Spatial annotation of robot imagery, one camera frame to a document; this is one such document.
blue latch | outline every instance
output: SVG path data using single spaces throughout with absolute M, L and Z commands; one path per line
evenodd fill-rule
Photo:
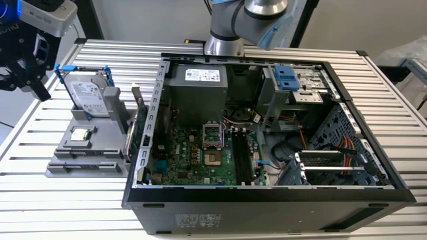
M 274 66 L 274 76 L 280 82 L 281 90 L 300 90 L 301 83 L 296 77 L 296 72 L 292 66 Z

chip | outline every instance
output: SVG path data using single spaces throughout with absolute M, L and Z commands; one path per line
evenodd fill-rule
M 178 173 L 178 178 L 179 179 L 187 179 L 189 178 L 189 172 L 179 172 Z

yellow wire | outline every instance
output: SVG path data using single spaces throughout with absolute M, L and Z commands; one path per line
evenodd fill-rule
M 356 148 L 356 143 L 354 143 L 354 141 L 350 139 L 350 137 L 349 137 L 348 139 L 350 140 L 350 144 L 352 144 L 353 150 L 356 150 L 357 148 Z M 350 158 L 349 167 L 350 167 L 352 165 L 353 165 L 353 158 Z

green circuit board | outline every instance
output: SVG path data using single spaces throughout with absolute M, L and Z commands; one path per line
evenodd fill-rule
M 253 166 L 254 152 L 261 154 L 256 133 L 248 134 L 246 139 L 253 151 L 248 153 Z M 260 177 L 254 178 L 254 183 L 266 185 L 264 167 L 260 168 L 260 173 Z M 225 144 L 221 150 L 203 149 L 203 129 L 175 128 L 170 144 L 167 172 L 162 175 L 162 179 L 154 180 L 154 184 L 237 185 L 233 133 L 225 132 Z

barcode sticker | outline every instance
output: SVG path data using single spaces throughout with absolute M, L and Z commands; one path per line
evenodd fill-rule
M 186 81 L 221 82 L 221 70 L 187 69 Z

